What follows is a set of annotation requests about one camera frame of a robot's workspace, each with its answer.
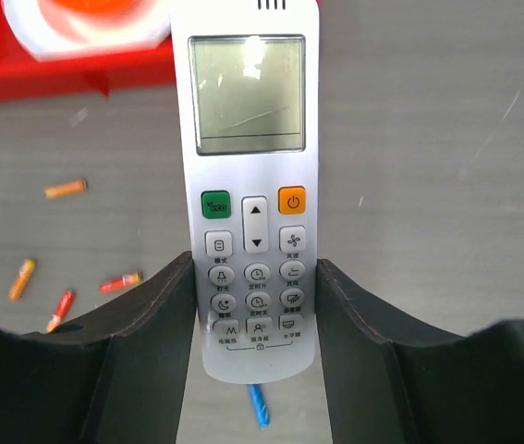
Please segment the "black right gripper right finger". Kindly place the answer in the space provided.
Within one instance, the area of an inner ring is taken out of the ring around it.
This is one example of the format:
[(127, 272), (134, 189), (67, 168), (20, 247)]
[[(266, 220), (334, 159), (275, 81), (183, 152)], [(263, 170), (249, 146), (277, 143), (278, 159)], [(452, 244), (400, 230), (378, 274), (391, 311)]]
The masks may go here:
[(317, 327), (336, 443), (524, 443), (524, 319), (467, 337), (317, 265)]

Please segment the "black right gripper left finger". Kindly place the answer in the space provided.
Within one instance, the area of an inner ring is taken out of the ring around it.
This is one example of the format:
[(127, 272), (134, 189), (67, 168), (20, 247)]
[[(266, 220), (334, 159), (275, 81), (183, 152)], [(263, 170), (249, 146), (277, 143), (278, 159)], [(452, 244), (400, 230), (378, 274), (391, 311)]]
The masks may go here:
[(182, 253), (50, 333), (0, 328), (0, 443), (173, 443), (196, 312)]

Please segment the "blue battery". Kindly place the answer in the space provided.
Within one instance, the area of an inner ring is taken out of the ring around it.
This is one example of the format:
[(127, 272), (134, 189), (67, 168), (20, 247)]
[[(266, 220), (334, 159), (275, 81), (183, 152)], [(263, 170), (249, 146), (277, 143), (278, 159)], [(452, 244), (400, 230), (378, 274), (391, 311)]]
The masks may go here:
[(251, 406), (259, 428), (266, 428), (270, 424), (270, 413), (260, 384), (248, 384)]

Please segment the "white air conditioner remote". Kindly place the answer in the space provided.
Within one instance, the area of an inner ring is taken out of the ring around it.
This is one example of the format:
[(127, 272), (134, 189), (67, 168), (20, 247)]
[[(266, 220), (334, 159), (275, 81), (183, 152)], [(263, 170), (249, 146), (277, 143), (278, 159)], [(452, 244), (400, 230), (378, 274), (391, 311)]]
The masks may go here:
[(204, 369), (297, 375), (316, 348), (319, 5), (176, 1), (170, 23)]

